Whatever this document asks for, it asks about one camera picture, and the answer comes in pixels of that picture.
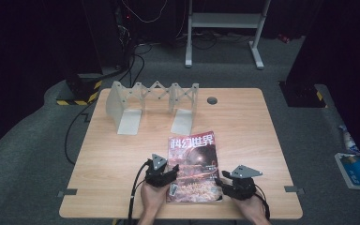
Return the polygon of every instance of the yellow black hazard tape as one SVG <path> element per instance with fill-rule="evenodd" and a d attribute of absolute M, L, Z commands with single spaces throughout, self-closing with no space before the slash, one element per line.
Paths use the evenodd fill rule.
<path fill-rule="evenodd" d="M 89 97 L 84 99 L 77 99 L 76 97 L 63 97 L 62 99 L 57 99 L 56 102 L 58 105 L 88 105 L 96 100 L 98 97 L 98 89 L 101 86 L 102 81 L 96 82 L 93 88 L 93 92 L 90 93 Z"/>

